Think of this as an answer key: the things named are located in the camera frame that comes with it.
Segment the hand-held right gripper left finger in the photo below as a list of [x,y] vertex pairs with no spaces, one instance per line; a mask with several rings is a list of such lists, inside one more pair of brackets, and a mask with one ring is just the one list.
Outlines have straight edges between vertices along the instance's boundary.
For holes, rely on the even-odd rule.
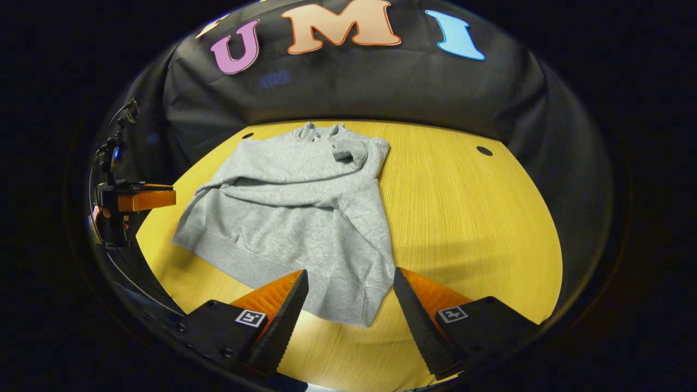
[[180,342],[236,374],[277,371],[309,292],[308,274],[294,271],[231,303],[209,300],[180,321]]

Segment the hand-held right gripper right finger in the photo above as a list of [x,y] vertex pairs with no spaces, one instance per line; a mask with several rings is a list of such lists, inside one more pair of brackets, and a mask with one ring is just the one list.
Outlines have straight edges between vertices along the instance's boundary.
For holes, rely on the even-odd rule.
[[540,327],[495,296],[473,300],[402,267],[394,270],[393,290],[421,357],[438,381],[494,367]]

